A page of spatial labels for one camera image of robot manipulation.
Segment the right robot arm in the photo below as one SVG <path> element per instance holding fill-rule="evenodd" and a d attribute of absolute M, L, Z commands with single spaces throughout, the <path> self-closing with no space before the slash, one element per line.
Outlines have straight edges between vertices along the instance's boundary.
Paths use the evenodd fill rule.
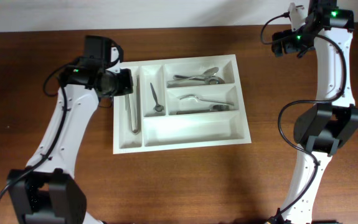
<path fill-rule="evenodd" d="M 358 108 L 352 94 L 349 56 L 354 13 L 340 9 L 336 1 L 291 3 L 282 17 L 291 27 L 276 32 L 269 42 L 280 57 L 309 51 L 318 60 L 318 87 L 312 107 L 298 117 L 293 140 L 297 150 L 290 189 L 282 206 L 268 223 L 312 223 L 313 204 L 322 176 L 333 155 L 358 129 Z"/>

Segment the small silver teaspoon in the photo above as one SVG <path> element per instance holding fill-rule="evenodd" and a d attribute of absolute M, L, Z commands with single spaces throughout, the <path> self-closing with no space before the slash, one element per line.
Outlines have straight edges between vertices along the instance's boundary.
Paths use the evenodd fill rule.
<path fill-rule="evenodd" d="M 155 101 L 154 110 L 155 110 L 156 112 L 160 113 L 160 112 L 164 111 L 164 107 L 163 107 L 163 105 L 160 105 L 160 104 L 158 103 L 158 98 L 157 98 L 157 95 L 156 95 L 156 92 L 155 92 L 155 89 L 154 89 L 152 83 L 150 83 L 150 87 L 151 87 L 151 93 L 152 93 L 153 98 L 154 98 L 154 101 Z"/>

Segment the silver fork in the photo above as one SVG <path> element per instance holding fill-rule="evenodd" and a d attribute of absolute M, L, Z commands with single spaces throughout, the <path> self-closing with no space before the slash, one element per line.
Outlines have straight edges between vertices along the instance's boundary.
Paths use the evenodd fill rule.
<path fill-rule="evenodd" d="M 197 95 L 184 95 L 184 96 L 180 96 L 179 100 L 185 100 L 185 99 L 195 99 L 197 101 L 203 101 L 203 102 L 208 102 L 208 103 L 217 103 L 217 104 L 221 104 L 221 105 L 227 105 L 227 106 L 235 106 L 234 103 L 231 102 L 226 102 L 226 101 L 217 101 L 217 100 L 208 100 L 208 99 L 204 99 L 201 98 Z"/>
<path fill-rule="evenodd" d="M 214 105 L 209 109 L 178 111 L 176 114 L 209 113 L 209 112 L 228 111 L 229 109 L 230 107 L 228 105 Z"/>

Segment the white plastic cutlery tray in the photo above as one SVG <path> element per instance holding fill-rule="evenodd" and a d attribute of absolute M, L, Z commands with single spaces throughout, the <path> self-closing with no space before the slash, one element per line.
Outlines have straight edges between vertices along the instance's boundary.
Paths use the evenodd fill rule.
<path fill-rule="evenodd" d="M 133 84 L 135 76 L 139 75 L 141 130 L 137 135 L 129 131 L 125 96 L 116 97 L 113 107 L 114 154 L 248 144 L 252 141 L 234 54 L 124 62 L 121 66 L 131 70 Z M 174 75 L 200 75 L 212 67 L 219 68 L 215 76 L 222 78 L 225 84 L 206 85 L 200 81 L 184 81 L 167 86 L 167 81 L 173 80 Z M 150 83 L 153 84 L 158 103 L 164 107 L 160 113 L 154 110 Z M 220 105 L 191 98 L 179 100 L 184 95 L 231 102 L 235 106 L 229 106 L 228 111 L 176 114 L 178 111 L 204 110 Z"/>

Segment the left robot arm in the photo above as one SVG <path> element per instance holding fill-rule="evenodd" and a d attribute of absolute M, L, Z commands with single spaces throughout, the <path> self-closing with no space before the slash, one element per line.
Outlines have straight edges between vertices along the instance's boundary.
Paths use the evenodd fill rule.
<path fill-rule="evenodd" d="M 75 182 L 75 164 L 86 128 L 103 98 L 133 93 L 123 49 L 112 39 L 85 37 L 83 54 L 54 70 L 57 103 L 44 137 L 24 169 L 12 169 L 8 193 L 19 223 L 99 223 Z"/>

